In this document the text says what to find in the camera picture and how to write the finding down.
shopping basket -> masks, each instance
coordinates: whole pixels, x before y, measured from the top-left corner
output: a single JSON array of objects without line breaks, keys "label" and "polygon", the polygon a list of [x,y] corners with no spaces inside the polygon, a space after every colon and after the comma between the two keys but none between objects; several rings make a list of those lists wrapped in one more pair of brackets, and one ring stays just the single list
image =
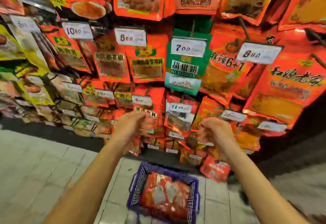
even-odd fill
[{"label": "shopping basket", "polygon": [[[175,171],[171,171],[159,166],[154,166],[146,162],[141,163],[141,165],[138,168],[138,171],[134,174],[132,178],[131,184],[129,186],[130,194],[127,202],[127,208],[129,210],[135,211],[138,215],[139,214],[143,214],[145,216],[149,215],[149,211],[146,208],[139,205],[139,198],[145,186],[147,176],[152,172],[169,176],[172,178],[172,181],[180,181],[190,186],[190,194],[187,202],[188,214],[185,223],[196,224],[196,215],[199,214],[200,211],[200,195],[198,192],[198,184],[199,184],[198,179],[184,173],[177,173]],[[164,222],[175,223],[175,221],[161,216],[153,216],[153,217],[160,219]]]}]

tile floor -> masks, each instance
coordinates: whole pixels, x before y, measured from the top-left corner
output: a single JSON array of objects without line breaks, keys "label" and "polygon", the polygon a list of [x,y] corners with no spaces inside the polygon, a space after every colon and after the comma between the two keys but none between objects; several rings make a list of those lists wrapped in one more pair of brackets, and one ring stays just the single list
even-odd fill
[{"label": "tile floor", "polygon": [[[84,173],[97,153],[50,140],[0,130],[0,223],[39,224],[60,196]],[[94,224],[132,223],[126,203],[132,176],[141,162],[120,162],[105,193]],[[254,212],[225,183],[202,176],[198,224],[256,224]],[[142,224],[159,221],[141,216]]]}]

